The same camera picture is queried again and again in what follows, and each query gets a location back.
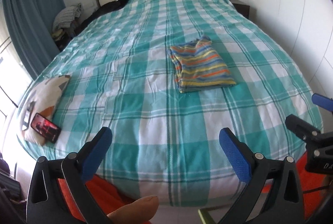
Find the teal white plaid bedspread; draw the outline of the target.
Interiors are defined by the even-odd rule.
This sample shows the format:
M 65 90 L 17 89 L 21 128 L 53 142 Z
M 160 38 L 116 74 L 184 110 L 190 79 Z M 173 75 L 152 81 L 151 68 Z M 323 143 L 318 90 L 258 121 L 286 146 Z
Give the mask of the teal white plaid bedspread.
M 167 50 L 208 36 L 236 85 L 180 93 Z M 323 129 L 312 90 L 292 58 L 229 0 L 129 0 L 93 21 L 39 80 L 71 79 L 53 115 L 56 143 L 20 138 L 34 159 L 78 151 L 103 126 L 113 140 L 97 174 L 137 199 L 202 207 L 236 198 L 242 184 L 219 144 L 229 128 L 253 152 L 299 159 L 294 114 Z

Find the black garment near headboard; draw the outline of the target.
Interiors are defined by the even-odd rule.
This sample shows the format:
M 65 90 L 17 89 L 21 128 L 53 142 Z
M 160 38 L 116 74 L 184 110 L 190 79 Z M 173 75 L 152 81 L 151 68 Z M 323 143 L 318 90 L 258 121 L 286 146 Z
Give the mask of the black garment near headboard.
M 121 10 L 126 6 L 129 0 L 116 0 L 112 2 L 108 2 L 98 8 L 95 12 L 93 12 L 88 18 L 86 18 L 75 30 L 75 33 L 79 35 L 91 22 L 113 11 Z

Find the black smartphone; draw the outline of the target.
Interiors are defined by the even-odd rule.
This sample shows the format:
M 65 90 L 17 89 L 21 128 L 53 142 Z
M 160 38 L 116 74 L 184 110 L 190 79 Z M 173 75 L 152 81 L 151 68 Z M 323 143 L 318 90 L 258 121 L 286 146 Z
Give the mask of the black smartphone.
M 55 143 L 61 133 L 61 128 L 59 126 L 55 125 L 39 113 L 34 115 L 30 126 L 34 131 L 51 143 Z

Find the multicolour striped knit sweater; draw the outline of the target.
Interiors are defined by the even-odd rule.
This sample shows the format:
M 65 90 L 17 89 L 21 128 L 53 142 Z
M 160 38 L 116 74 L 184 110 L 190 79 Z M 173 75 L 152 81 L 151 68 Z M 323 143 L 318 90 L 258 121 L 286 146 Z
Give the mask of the multicolour striped knit sweater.
M 203 35 L 199 39 L 168 49 L 180 93 L 197 92 L 236 85 L 225 61 Z

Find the white wardrobe doors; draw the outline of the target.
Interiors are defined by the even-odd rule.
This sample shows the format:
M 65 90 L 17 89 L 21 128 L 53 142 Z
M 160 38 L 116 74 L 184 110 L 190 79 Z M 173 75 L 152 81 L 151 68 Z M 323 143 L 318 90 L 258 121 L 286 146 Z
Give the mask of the white wardrobe doors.
M 249 0 L 250 18 L 296 62 L 313 92 L 332 97 L 332 1 Z

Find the patterned white cushion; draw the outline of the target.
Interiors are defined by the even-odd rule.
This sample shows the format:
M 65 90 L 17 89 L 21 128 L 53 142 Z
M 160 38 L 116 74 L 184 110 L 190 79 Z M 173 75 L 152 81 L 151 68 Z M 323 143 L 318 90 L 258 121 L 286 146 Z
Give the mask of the patterned white cushion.
M 36 113 L 51 121 L 70 78 L 70 75 L 55 76 L 33 85 L 18 114 L 20 138 L 40 146 L 46 143 L 46 139 L 33 130 L 30 123 Z

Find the teal blue curtain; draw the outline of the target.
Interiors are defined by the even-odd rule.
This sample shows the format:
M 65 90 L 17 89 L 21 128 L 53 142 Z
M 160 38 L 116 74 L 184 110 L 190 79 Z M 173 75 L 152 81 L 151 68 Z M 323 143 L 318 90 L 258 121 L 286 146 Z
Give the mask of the teal blue curtain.
M 23 66 L 35 80 L 59 54 L 51 37 L 63 0 L 2 0 L 7 29 Z

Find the pile of striped clothes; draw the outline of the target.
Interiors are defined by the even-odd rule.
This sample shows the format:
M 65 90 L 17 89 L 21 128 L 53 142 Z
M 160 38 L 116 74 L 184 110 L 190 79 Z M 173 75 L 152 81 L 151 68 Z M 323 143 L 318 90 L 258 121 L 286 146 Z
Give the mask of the pile of striped clothes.
M 61 10 L 52 24 L 52 39 L 59 41 L 64 35 L 67 35 L 71 39 L 76 37 L 76 30 L 79 28 L 78 19 L 82 12 L 83 5 L 81 3 Z

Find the dark bedside table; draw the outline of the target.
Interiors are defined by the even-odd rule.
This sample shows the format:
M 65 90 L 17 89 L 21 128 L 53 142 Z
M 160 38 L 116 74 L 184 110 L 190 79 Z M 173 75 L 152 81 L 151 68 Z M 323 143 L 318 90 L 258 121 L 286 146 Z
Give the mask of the dark bedside table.
M 229 0 L 239 14 L 245 18 L 250 18 L 250 6 L 240 0 Z

